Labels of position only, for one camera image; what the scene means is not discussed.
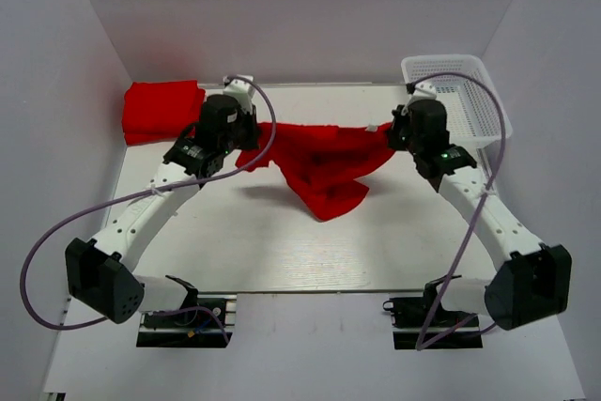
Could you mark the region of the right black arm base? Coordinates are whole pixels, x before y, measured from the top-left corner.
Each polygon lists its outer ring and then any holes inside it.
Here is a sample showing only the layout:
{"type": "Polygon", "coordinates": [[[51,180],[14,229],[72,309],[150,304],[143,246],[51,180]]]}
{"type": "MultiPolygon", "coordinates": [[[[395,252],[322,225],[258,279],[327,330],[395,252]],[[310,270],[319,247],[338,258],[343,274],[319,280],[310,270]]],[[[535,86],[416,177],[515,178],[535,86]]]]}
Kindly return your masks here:
{"type": "MultiPolygon", "coordinates": [[[[414,350],[427,314],[423,306],[423,298],[421,296],[388,298],[382,303],[382,309],[391,316],[394,349],[414,350]]],[[[430,323],[424,341],[430,340],[468,317],[465,312],[445,311],[440,307],[430,323]]],[[[427,350],[482,348],[483,341],[479,332],[479,319],[474,317],[455,332],[429,346],[427,350]]]]}

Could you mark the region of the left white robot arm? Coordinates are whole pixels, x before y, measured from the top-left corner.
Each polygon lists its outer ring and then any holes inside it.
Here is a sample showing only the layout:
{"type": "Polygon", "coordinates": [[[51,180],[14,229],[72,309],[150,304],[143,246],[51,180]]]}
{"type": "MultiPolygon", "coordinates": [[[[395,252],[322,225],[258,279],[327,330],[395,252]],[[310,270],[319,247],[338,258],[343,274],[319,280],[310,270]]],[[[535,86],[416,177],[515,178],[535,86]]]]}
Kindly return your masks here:
{"type": "Polygon", "coordinates": [[[199,119],[184,128],[164,154],[149,195],[124,211],[91,239],[74,239],[65,252],[70,295],[115,324],[137,312],[166,311],[187,325],[198,314],[196,289],[174,276],[134,275],[148,245],[177,210],[223,168],[236,149],[258,146],[252,91],[226,88],[202,103],[199,119]]]}

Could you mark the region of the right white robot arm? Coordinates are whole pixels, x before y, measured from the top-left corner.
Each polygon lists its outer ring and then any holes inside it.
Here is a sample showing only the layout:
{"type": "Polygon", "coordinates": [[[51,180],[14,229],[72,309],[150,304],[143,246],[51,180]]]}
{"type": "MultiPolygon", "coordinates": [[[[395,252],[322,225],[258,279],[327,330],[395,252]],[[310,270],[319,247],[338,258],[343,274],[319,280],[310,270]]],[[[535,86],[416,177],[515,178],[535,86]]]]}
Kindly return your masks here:
{"type": "Polygon", "coordinates": [[[451,143],[441,102],[423,99],[397,106],[387,137],[390,148],[408,152],[418,174],[459,212],[496,270],[490,280],[452,273],[427,283],[427,324],[446,324],[461,312],[489,316],[510,331],[566,310],[571,255],[561,245],[545,244],[487,188],[476,160],[451,143]]]}

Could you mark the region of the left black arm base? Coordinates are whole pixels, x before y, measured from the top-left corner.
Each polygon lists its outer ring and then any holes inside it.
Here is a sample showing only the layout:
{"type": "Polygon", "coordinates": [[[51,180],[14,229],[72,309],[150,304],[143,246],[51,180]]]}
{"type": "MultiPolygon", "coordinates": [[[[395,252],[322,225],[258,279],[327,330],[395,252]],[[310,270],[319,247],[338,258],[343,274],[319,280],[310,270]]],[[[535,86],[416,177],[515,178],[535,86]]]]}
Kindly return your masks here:
{"type": "Polygon", "coordinates": [[[236,295],[207,295],[197,304],[210,310],[174,316],[142,315],[136,346],[140,348],[226,348],[236,320],[236,295]]]}

